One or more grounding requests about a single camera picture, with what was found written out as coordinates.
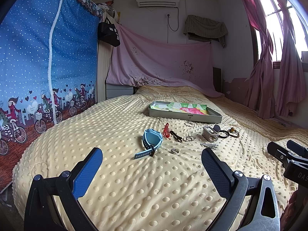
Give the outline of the black round hair band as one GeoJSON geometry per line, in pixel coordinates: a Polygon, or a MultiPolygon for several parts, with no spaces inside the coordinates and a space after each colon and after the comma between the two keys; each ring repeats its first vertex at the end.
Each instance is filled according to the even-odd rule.
{"type": "Polygon", "coordinates": [[[229,137],[229,136],[230,136],[230,134],[229,134],[229,132],[226,131],[226,130],[220,130],[220,131],[218,132],[218,137],[221,138],[221,139],[226,139],[226,138],[229,137]]]}

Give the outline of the silver hair clips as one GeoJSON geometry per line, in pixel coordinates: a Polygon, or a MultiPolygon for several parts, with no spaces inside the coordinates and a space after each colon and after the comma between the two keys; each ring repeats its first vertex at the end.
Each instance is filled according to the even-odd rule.
{"type": "Polygon", "coordinates": [[[211,149],[217,149],[218,148],[218,144],[216,143],[201,143],[201,146],[205,147],[205,148],[211,148],[211,149]]]}

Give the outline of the silver rectangular hair claw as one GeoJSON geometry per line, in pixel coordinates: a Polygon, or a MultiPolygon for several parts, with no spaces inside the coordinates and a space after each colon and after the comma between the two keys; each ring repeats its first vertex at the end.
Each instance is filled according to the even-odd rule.
{"type": "Polygon", "coordinates": [[[203,133],[202,136],[208,141],[208,142],[216,142],[218,140],[218,133],[211,128],[210,126],[204,126],[203,127],[203,133]]]}

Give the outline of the large silver hoop pair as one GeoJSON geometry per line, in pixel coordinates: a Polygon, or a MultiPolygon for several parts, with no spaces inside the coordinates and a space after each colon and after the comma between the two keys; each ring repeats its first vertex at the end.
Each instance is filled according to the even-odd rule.
{"type": "Polygon", "coordinates": [[[187,121],[184,123],[184,125],[188,126],[188,127],[196,127],[197,123],[192,122],[192,121],[187,121]]]}

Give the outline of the blue smart watch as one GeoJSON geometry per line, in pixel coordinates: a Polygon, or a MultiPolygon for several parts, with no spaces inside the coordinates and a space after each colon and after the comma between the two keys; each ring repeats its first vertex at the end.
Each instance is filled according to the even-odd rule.
{"type": "Polygon", "coordinates": [[[145,150],[136,153],[134,155],[134,159],[140,159],[146,156],[153,157],[155,151],[161,146],[163,142],[163,136],[160,132],[154,129],[146,129],[141,140],[145,150]]]}

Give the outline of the cream dotted bed blanket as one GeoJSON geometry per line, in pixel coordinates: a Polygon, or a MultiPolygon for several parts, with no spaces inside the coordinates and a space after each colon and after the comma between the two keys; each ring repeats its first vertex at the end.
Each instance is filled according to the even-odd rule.
{"type": "Polygon", "coordinates": [[[272,178],[283,211],[294,182],[282,164],[267,153],[267,144],[288,140],[306,146],[307,130],[259,118],[226,98],[210,99],[190,87],[144,86],[137,93],[100,102],[50,128],[23,153],[13,170],[14,204],[26,209],[36,174],[56,177],[71,170],[94,147],[103,162],[80,203],[99,230],[206,230],[225,203],[206,173],[200,155],[203,124],[149,116],[154,101],[205,104],[222,115],[221,128],[234,128],[238,138],[218,140],[215,154],[248,177],[272,178]],[[142,136],[154,129],[163,136],[153,157],[134,159],[145,150],[142,136]]]}

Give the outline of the grey metal tray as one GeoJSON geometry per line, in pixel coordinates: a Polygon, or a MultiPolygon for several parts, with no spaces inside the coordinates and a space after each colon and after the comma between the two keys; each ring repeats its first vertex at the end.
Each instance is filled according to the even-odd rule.
{"type": "Polygon", "coordinates": [[[208,115],[197,115],[188,113],[178,113],[178,112],[166,112],[161,110],[152,110],[150,107],[149,116],[151,117],[162,117],[162,118],[174,118],[186,121],[195,121],[200,123],[211,123],[220,124],[222,121],[222,115],[207,106],[208,115]]]}

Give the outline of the colourful cartoon cloth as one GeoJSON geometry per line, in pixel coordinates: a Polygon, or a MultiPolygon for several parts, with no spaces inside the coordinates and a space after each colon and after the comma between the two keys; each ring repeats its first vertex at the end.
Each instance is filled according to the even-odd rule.
{"type": "Polygon", "coordinates": [[[161,110],[166,112],[178,112],[197,115],[208,115],[207,105],[180,103],[180,102],[158,102],[155,101],[149,105],[152,110],[161,110]]]}

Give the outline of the grey bedside cabinet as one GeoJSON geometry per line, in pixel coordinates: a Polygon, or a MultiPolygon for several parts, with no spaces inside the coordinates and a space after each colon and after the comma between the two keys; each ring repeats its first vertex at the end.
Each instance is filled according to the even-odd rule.
{"type": "Polygon", "coordinates": [[[134,94],[134,87],[128,85],[106,84],[106,99],[132,94],[134,94]]]}

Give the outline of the wooden headboard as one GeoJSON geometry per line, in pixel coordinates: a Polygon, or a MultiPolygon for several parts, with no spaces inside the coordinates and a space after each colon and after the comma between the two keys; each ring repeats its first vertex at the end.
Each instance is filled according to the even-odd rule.
{"type": "Polygon", "coordinates": [[[113,46],[103,41],[98,42],[98,62],[96,81],[96,100],[102,102],[106,100],[106,78],[108,75],[113,46]]]}

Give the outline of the brown cloth on shelf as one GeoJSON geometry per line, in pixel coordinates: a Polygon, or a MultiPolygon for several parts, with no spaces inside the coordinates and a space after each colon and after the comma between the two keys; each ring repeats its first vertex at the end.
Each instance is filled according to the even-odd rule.
{"type": "Polygon", "coordinates": [[[223,48],[226,47],[228,30],[223,22],[195,15],[188,15],[185,21],[184,32],[190,40],[211,42],[217,41],[223,48]]]}

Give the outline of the blue cartoon wardrobe curtain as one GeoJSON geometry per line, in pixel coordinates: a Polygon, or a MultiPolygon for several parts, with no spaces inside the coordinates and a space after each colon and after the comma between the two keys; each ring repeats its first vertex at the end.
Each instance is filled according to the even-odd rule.
{"type": "Polygon", "coordinates": [[[97,30],[91,0],[17,0],[1,22],[1,189],[24,150],[95,103],[97,30]]]}

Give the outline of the black hanging bag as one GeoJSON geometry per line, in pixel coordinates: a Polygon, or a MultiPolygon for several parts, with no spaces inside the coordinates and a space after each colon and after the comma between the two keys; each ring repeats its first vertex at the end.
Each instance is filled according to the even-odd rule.
{"type": "Polygon", "coordinates": [[[113,47],[120,45],[120,36],[117,28],[110,22],[108,17],[98,25],[98,40],[110,44],[113,47]]]}

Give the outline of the white air conditioner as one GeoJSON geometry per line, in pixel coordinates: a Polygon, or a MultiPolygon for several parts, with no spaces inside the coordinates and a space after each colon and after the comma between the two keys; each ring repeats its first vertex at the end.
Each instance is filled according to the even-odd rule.
{"type": "Polygon", "coordinates": [[[177,8],[180,0],[136,0],[138,7],[171,7],[177,8]]]}

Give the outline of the pink wall sheet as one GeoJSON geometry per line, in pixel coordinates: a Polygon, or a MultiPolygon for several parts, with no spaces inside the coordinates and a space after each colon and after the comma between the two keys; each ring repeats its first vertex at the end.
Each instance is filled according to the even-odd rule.
{"type": "Polygon", "coordinates": [[[168,44],[118,27],[120,45],[113,49],[107,83],[111,85],[159,85],[192,87],[207,97],[222,94],[213,84],[212,45],[168,44]]]}

